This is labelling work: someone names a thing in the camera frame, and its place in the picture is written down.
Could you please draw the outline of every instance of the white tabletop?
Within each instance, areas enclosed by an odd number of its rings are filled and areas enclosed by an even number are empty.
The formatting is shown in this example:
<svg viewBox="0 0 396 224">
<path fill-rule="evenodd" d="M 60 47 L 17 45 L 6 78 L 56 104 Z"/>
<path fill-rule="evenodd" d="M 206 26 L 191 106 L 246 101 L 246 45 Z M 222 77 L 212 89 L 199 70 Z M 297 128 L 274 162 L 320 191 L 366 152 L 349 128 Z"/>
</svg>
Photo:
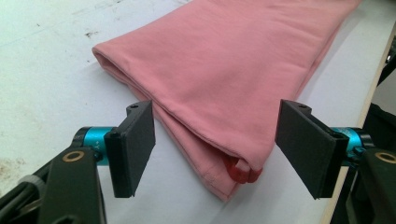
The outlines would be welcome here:
<svg viewBox="0 0 396 224">
<path fill-rule="evenodd" d="M 105 73 L 91 48 L 189 2 L 2 1 L 0 5 L 0 195 L 68 147 L 83 126 L 118 126 L 137 102 Z M 396 20 L 396 2 L 366 0 L 342 25 L 299 102 L 328 126 L 361 126 Z M 224 203 L 201 184 L 155 122 L 157 144 L 136 197 L 114 199 L 99 167 L 109 223 L 319 223 L 313 200 L 279 148 L 261 178 Z"/>
</svg>

